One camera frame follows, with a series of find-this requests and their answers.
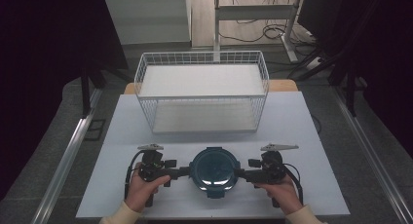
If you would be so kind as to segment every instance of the gray floor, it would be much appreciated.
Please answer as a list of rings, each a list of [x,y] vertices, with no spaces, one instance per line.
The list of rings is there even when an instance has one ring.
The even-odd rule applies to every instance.
[[[294,65],[289,65],[281,44],[254,47],[224,48],[228,50],[261,50],[268,63],[273,79],[285,78]],[[142,52],[210,50],[210,48],[190,49],[188,45],[158,45],[152,47],[127,46],[127,56],[131,70],[124,71],[133,76],[134,68]],[[329,223],[398,223],[397,216],[378,183],[357,140],[346,122],[325,77],[329,71],[321,72],[305,82],[297,83],[305,96],[310,112],[319,119],[315,125],[320,128],[320,140],[339,182],[343,196],[350,209],[348,216],[322,216]],[[102,126],[102,133],[89,131],[82,143],[67,180],[56,202],[49,223],[97,223],[98,220],[76,219],[75,214],[82,200],[94,163],[100,151],[105,133],[109,127],[119,95],[126,82],[104,71],[108,84],[94,114],[92,128]],[[380,122],[362,97],[356,95],[357,119],[386,165],[410,207],[413,206],[413,162],[397,140]],[[7,197],[0,203],[0,223],[29,223],[54,175],[65,147],[74,132],[82,113],[80,82],[75,80],[63,90],[63,102],[44,135],[30,162],[21,172]]]

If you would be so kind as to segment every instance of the white table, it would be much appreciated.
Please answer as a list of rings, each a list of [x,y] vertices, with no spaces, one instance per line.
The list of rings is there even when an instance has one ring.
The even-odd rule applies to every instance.
[[[316,215],[350,214],[322,148],[313,120],[300,92],[269,93],[258,131],[255,133],[152,134],[135,95],[119,98],[112,122],[94,167],[76,217],[93,218],[112,214],[124,196],[124,181],[138,145],[158,143],[165,147],[164,159],[188,166],[208,146],[222,146],[249,169],[248,159],[260,159],[260,147],[269,142],[297,144],[282,151],[285,163],[301,174],[304,203]],[[223,199],[207,194],[187,177],[161,187],[154,205],[145,208],[148,219],[283,218],[262,189],[253,189],[242,178]]]

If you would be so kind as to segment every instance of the white wire basket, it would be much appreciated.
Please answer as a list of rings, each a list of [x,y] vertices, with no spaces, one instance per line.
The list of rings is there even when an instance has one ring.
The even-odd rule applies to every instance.
[[[268,71],[257,51],[145,53],[134,89],[153,133],[257,131]]]

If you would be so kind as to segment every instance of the wire mesh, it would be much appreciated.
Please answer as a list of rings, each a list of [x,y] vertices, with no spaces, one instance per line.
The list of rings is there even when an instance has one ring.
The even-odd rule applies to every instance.
[[[254,64],[263,94],[259,96],[142,96],[148,66]],[[136,70],[136,96],[153,132],[256,131],[267,97],[268,72],[261,52],[145,53]]]

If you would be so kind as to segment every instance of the sleeve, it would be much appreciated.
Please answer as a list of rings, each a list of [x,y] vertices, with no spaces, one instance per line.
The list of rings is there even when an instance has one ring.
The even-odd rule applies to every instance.
[[[131,210],[125,202],[122,202],[119,209],[112,216],[103,217],[99,224],[133,224],[140,215],[140,212]]]
[[[310,209],[309,205],[305,205],[300,210],[288,214],[286,217],[292,224],[320,224],[320,222]]]

